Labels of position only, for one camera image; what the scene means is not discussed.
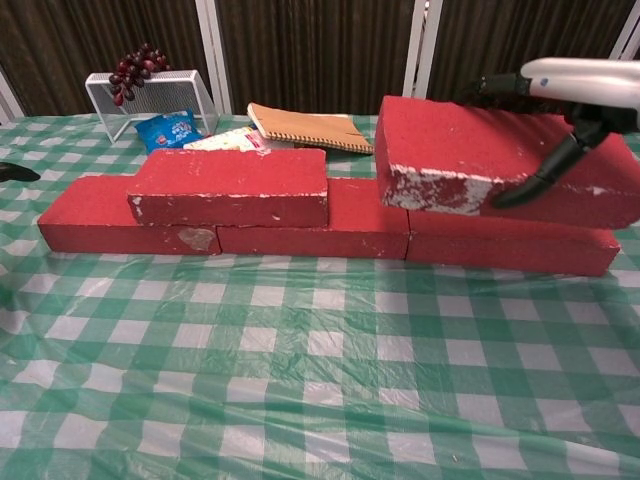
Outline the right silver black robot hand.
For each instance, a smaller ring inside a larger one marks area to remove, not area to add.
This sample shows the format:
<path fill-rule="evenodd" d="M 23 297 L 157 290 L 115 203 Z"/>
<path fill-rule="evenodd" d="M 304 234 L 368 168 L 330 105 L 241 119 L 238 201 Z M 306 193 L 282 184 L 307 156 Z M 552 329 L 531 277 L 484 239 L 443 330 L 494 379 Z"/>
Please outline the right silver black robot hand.
<path fill-rule="evenodd" d="M 509 95 L 565 103 L 565 121 L 573 130 L 535 173 L 493 197 L 491 205 L 497 209 L 540 197 L 610 134 L 639 131 L 639 63 L 635 60 L 540 58 L 515 73 L 484 75 L 470 82 L 455 102 L 485 108 L 490 98 Z"/>

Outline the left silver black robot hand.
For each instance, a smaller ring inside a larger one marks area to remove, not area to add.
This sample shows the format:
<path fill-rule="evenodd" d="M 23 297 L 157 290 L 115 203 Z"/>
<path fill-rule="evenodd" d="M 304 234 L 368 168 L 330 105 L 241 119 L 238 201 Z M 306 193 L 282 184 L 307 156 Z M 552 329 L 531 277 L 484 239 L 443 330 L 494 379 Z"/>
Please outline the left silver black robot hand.
<path fill-rule="evenodd" d="M 18 181 L 31 183 L 37 181 L 41 176 L 34 170 L 10 162 L 0 163 L 0 182 Z"/>

